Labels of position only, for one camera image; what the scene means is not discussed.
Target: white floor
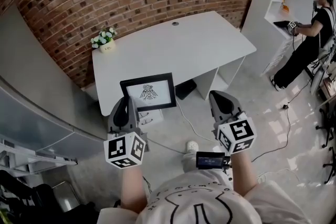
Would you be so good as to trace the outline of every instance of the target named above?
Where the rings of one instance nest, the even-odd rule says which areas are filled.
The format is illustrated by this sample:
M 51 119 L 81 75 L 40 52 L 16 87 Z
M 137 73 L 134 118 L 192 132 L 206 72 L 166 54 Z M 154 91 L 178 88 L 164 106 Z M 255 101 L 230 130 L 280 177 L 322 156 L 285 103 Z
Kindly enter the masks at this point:
M 281 108 L 307 81 L 308 76 L 302 73 L 288 89 L 277 92 L 268 77 L 257 77 L 244 67 L 240 69 L 227 92 L 241 102 L 255 123 L 258 137 L 250 150 L 251 159 L 286 144 L 289 125 L 286 113 Z M 179 103 L 197 132 L 213 139 L 211 130 L 214 120 L 209 102 L 194 91 Z M 266 177 L 267 180 L 276 181 L 301 206 L 312 223 L 322 224 L 329 223 L 336 212 L 336 188 L 334 179 L 327 185 L 323 184 L 329 169 L 322 168 L 322 164 L 331 160 L 331 152 L 321 148 L 326 139 L 324 132 L 315 130 L 315 126 L 321 124 L 321 115 L 314 109 L 318 103 L 318 98 L 312 97 L 309 87 L 306 87 L 288 110 L 291 123 L 288 146 L 257 159 L 254 167 L 258 175 L 289 169 L 268 173 L 262 179 Z M 201 151 L 211 151 L 217 145 L 197 137 L 189 123 L 182 118 L 178 107 L 162 112 L 165 120 L 151 127 L 148 132 L 150 139 L 181 152 L 185 151 L 188 140 L 197 141 Z M 150 143 L 150 149 L 144 156 L 142 169 L 153 190 L 182 173 L 182 154 L 154 143 Z M 113 206 L 120 191 L 118 171 L 104 161 L 103 153 L 67 169 L 83 201 L 93 201 L 100 208 Z

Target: picture frame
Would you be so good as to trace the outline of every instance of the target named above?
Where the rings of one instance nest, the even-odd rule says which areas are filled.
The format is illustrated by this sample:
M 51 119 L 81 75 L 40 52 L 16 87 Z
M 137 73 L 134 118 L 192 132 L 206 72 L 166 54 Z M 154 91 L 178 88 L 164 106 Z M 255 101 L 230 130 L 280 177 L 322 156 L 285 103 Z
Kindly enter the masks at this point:
M 176 106 L 172 73 L 120 81 L 124 96 L 132 97 L 139 112 Z

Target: white flowers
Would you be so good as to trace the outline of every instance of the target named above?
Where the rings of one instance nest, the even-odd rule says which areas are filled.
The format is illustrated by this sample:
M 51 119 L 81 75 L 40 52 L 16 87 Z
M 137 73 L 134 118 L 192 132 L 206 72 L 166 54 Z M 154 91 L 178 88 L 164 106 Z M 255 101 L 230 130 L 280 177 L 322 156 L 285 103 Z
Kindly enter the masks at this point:
M 117 31 L 114 31 L 112 27 L 108 30 L 103 29 L 99 31 L 99 35 L 97 37 L 91 38 L 92 47 L 97 49 L 99 46 L 102 46 L 110 41 L 113 41 L 113 37 L 117 34 Z

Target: potted plant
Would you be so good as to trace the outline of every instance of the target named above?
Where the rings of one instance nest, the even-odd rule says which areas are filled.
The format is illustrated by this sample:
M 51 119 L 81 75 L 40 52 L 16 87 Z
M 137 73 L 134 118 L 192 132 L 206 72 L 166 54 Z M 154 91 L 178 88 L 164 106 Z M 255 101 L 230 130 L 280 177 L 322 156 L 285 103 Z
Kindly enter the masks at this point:
M 108 53 L 115 48 L 113 37 L 117 35 L 117 31 L 111 27 L 110 29 L 103 29 L 95 38 L 91 38 L 92 47 L 99 48 L 102 53 Z

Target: white sneaker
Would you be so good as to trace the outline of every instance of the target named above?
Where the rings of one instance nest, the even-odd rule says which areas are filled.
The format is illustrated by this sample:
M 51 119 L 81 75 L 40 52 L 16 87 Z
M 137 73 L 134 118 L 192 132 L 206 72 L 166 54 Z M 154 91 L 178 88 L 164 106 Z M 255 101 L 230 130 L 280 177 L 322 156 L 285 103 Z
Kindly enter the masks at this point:
M 279 92 L 281 90 L 283 90 L 284 88 L 280 88 L 279 86 L 276 85 L 275 81 L 274 81 L 274 76 L 270 76 L 269 80 L 271 81 L 272 85 L 274 86 L 274 88 Z
M 198 151 L 198 144 L 195 141 L 188 141 L 187 142 L 187 152 L 190 151 Z

